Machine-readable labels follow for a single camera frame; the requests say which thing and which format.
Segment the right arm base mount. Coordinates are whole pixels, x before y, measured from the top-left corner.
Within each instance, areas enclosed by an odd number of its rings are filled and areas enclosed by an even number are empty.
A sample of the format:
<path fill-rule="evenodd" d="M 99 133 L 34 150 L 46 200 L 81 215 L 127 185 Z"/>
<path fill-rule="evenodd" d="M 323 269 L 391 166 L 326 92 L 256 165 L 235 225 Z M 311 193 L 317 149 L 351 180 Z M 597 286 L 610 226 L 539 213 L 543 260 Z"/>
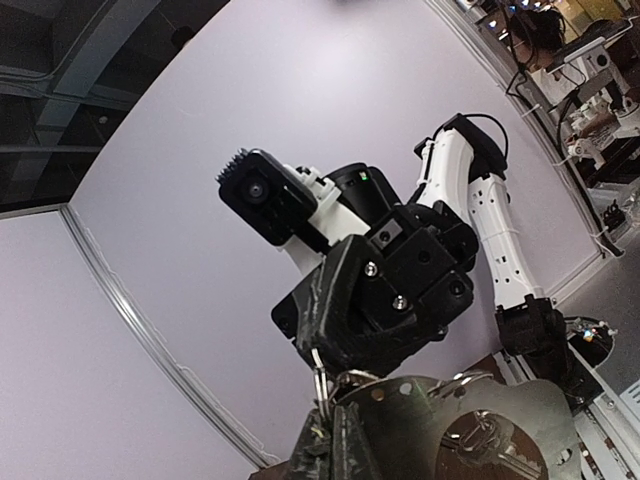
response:
<path fill-rule="evenodd" d="M 588 316 L 564 318 L 569 344 L 592 368 L 605 364 L 615 348 L 619 330 L 604 320 Z"/>

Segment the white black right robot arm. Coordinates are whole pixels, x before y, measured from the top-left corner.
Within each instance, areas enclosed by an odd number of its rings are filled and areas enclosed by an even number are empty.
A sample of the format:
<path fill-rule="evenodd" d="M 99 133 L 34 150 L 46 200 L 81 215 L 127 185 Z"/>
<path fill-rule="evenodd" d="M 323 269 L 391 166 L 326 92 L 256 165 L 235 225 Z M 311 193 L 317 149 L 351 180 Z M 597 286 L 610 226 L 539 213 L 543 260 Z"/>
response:
<path fill-rule="evenodd" d="M 420 172 L 407 200 L 377 167 L 322 174 L 261 149 L 234 155 L 218 175 L 219 197 L 301 272 L 271 317 L 311 367 L 385 376 L 442 341 L 473 302 L 470 274 L 483 255 L 502 347 L 580 408 L 601 386 L 522 252 L 506 188 L 508 149 L 476 120 L 458 114 L 416 146 Z"/>

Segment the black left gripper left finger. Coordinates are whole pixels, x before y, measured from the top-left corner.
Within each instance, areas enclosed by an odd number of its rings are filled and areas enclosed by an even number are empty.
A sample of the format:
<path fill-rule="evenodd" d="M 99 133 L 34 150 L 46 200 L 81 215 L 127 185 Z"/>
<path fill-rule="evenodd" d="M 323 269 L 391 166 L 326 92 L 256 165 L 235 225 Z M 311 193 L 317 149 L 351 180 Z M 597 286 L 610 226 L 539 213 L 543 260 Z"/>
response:
<path fill-rule="evenodd" d="M 327 480 L 331 478 L 332 432 L 318 408 L 305 420 L 291 453 L 287 478 L 294 480 Z"/>

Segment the silver key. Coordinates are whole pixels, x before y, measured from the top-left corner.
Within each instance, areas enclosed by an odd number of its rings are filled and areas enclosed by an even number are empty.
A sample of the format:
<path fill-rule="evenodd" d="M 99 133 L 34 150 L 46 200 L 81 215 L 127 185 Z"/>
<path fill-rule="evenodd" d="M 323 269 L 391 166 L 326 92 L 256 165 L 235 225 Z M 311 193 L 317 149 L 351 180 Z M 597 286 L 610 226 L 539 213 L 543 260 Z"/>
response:
<path fill-rule="evenodd" d="M 453 452 L 469 467 L 497 465 L 505 467 L 523 479 L 541 479 L 540 463 L 521 454 L 514 442 L 516 425 L 489 410 L 470 413 L 470 424 L 461 432 L 447 430 L 440 446 Z"/>

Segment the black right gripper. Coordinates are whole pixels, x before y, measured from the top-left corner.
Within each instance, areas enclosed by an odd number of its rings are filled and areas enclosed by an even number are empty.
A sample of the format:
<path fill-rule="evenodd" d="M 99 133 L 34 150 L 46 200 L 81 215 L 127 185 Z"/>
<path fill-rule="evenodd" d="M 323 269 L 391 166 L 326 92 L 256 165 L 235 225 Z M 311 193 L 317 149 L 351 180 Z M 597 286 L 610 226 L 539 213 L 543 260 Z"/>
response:
<path fill-rule="evenodd" d="M 317 201 L 284 165 L 241 150 L 219 173 L 218 194 L 272 246 L 299 236 L 324 254 L 271 312 L 306 363 L 316 351 L 332 374 L 385 376 L 439 341 L 473 299 L 471 226 L 441 199 L 400 200 L 379 169 L 355 163 L 321 175 L 370 230 L 329 247 L 309 223 Z"/>

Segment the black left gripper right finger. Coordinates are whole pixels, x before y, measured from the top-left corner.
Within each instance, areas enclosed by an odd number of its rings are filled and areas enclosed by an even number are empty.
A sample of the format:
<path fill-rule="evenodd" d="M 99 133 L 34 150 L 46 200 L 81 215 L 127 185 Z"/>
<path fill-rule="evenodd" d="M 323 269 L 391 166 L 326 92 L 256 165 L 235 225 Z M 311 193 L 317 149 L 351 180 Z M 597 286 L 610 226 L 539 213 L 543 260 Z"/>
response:
<path fill-rule="evenodd" d="M 332 479 L 375 478 L 374 461 L 355 403 L 334 409 L 331 454 Z"/>

